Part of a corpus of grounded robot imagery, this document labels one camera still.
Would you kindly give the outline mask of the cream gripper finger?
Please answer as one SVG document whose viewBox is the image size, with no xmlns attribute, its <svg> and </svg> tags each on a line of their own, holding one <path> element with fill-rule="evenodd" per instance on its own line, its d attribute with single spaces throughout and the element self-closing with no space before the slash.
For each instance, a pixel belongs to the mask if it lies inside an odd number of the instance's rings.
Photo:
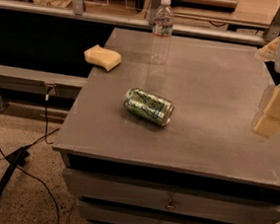
<svg viewBox="0 0 280 224">
<path fill-rule="evenodd" d="M 280 131 L 280 85 L 265 97 L 265 107 L 254 123 L 253 131 L 262 137 L 270 137 Z"/>
<path fill-rule="evenodd" d="M 261 59 L 262 61 L 265 61 L 265 62 L 274 61 L 276 51 L 278 49 L 279 41 L 280 41 L 280 37 L 275 38 L 269 44 L 266 44 L 264 47 L 259 49 L 255 53 L 255 57 L 257 59 Z"/>
</svg>

